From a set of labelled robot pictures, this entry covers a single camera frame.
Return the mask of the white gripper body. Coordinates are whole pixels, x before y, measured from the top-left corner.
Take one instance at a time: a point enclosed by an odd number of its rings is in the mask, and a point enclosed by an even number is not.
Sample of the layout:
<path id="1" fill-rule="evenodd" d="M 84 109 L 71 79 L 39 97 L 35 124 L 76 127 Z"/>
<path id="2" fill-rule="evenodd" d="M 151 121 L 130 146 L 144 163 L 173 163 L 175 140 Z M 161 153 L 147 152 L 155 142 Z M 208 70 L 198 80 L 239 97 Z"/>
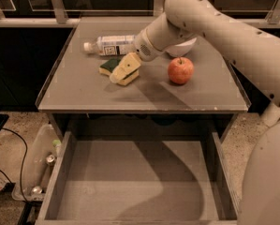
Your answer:
<path id="1" fill-rule="evenodd" d="M 147 35 L 147 29 L 141 30 L 134 39 L 135 51 L 144 62 L 150 62 L 160 56 L 163 52 L 156 49 Z"/>

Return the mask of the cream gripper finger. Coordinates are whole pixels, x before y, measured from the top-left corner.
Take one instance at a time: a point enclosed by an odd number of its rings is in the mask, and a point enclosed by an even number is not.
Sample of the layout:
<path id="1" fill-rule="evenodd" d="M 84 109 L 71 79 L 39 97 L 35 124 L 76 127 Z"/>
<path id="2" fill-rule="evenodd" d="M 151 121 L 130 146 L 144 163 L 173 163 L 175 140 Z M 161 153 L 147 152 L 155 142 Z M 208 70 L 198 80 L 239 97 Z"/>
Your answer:
<path id="1" fill-rule="evenodd" d="M 135 52 L 125 55 L 110 75 L 110 81 L 129 84 L 139 76 L 140 57 Z"/>

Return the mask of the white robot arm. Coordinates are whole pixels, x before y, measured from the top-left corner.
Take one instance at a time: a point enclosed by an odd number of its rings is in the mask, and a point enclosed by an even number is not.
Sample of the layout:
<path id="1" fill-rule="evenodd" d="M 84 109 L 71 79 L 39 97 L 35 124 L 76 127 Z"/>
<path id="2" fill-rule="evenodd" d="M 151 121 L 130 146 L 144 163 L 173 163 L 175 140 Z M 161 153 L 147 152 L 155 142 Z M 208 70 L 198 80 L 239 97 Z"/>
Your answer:
<path id="1" fill-rule="evenodd" d="M 136 36 L 135 52 L 123 58 L 111 81 L 195 35 L 280 108 L 280 38 L 230 18 L 208 0 L 165 0 L 164 12 Z M 260 137 L 248 160 L 237 224 L 280 225 L 280 121 Z"/>

